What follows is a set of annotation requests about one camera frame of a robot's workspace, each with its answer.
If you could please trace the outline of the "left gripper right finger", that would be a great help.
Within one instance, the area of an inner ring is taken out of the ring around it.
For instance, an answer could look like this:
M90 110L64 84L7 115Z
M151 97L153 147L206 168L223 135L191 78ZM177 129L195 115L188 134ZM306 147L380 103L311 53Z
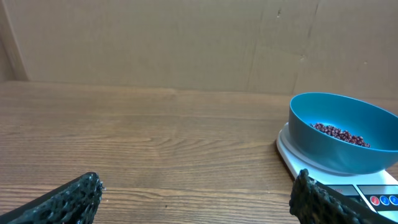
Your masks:
M311 178L302 169L290 194L290 214L300 224L393 224L347 196Z

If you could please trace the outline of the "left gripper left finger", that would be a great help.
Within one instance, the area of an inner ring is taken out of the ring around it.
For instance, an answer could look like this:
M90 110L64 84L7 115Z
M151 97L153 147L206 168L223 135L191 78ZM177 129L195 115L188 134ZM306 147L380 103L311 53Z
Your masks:
M92 224L101 203L103 189L99 175L87 172L1 215L1 223Z

